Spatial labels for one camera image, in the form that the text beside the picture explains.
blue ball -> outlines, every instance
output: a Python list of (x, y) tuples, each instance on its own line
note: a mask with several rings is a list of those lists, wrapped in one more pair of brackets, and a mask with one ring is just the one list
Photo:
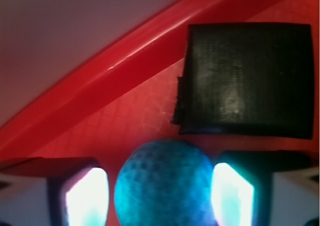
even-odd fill
[(122, 226), (213, 226), (213, 164), (181, 140), (140, 146), (122, 167), (114, 204)]

red panel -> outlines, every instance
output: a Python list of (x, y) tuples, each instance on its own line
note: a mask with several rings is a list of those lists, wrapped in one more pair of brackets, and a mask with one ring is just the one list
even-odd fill
[(189, 23), (245, 21), (279, 0), (181, 0), (86, 62), (0, 130), (3, 157), (31, 152), (184, 55)]
[[(312, 140), (178, 135), (170, 120), (177, 76), (183, 69), (183, 60), (178, 60), (184, 54), (187, 23), (219, 21), (312, 25), (316, 62)], [(212, 158), (225, 149), (319, 152), (319, 0), (181, 0), (88, 61), (3, 127), (0, 158), (97, 158), (110, 182), (108, 225), (116, 226), (112, 199), (121, 166), (139, 145), (163, 137), (187, 139)]]

glowing light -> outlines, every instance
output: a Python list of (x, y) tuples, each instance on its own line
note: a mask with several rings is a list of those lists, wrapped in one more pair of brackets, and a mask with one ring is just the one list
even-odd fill
[(214, 167), (211, 203), (221, 226), (251, 226), (254, 187), (226, 163)]
[(104, 226), (109, 209), (108, 176), (92, 168), (66, 193), (68, 226)]

red curved edge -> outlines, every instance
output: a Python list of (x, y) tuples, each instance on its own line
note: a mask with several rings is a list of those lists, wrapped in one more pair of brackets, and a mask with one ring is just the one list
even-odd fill
[(187, 25), (239, 22), (280, 0), (180, 0), (84, 63), (0, 129), (2, 158), (33, 152), (184, 56)]

gray wall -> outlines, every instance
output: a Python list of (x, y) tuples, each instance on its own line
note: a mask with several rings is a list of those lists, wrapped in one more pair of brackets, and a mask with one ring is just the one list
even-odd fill
[(175, 0), (0, 0), (0, 127)]

